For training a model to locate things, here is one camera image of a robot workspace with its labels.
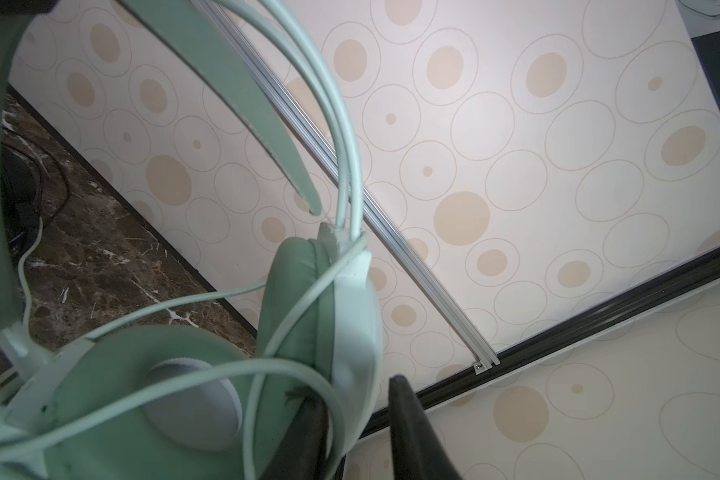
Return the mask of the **mint green headphones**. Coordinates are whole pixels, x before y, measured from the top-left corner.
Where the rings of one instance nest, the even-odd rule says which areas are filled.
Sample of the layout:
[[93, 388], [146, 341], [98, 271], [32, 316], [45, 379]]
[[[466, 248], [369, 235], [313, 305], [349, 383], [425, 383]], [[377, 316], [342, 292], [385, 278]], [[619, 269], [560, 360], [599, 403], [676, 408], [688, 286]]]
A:
[[[38, 15], [0, 16], [0, 117], [12, 58]], [[1, 164], [0, 126], [0, 164]], [[253, 358], [204, 329], [147, 325], [148, 306], [58, 351], [29, 332], [24, 260], [13, 259], [0, 179], [0, 479], [258, 479], [315, 395], [329, 414], [331, 478], [379, 393], [382, 321], [363, 219], [279, 247]]]

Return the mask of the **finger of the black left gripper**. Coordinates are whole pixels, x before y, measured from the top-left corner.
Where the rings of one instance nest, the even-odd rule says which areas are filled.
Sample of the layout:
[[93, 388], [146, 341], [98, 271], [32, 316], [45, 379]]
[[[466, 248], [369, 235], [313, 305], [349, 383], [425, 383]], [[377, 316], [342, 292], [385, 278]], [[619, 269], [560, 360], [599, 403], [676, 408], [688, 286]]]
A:
[[0, 16], [46, 14], [52, 11], [57, 3], [57, 0], [0, 0]]

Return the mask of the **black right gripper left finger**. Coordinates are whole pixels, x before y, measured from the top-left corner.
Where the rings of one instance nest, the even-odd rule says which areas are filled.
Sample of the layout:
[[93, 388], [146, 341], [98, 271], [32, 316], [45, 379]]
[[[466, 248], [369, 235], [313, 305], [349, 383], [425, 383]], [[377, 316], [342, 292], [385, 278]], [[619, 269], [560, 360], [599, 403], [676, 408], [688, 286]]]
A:
[[260, 479], [321, 479], [327, 464], [327, 406], [315, 395], [287, 399], [300, 400], [299, 409]]

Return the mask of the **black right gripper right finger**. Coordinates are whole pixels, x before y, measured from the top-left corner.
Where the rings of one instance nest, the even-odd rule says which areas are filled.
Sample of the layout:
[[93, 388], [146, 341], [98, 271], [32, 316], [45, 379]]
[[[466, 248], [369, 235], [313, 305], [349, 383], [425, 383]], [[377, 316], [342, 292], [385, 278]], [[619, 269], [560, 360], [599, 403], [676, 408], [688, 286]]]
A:
[[403, 375], [389, 379], [388, 412], [395, 479], [461, 479]]

